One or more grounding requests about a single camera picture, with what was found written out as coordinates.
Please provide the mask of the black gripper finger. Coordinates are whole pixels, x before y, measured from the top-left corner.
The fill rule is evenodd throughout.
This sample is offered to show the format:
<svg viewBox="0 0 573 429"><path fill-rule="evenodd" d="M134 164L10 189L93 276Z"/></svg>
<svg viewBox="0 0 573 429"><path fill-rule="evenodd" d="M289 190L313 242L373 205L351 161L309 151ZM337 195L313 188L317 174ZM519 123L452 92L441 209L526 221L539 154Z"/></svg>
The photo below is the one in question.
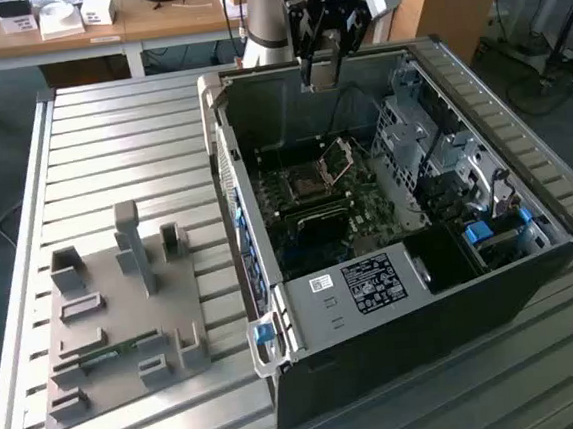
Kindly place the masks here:
<svg viewBox="0 0 573 429"><path fill-rule="evenodd" d="M313 58L318 44L321 0L284 0L287 39L300 65L302 84L315 92L312 82Z"/></svg>
<svg viewBox="0 0 573 429"><path fill-rule="evenodd" d="M332 56L330 58L332 85L336 86L340 77L342 60L355 53L363 41L368 28L366 11L335 13L327 15L327 29L331 32Z"/></svg>

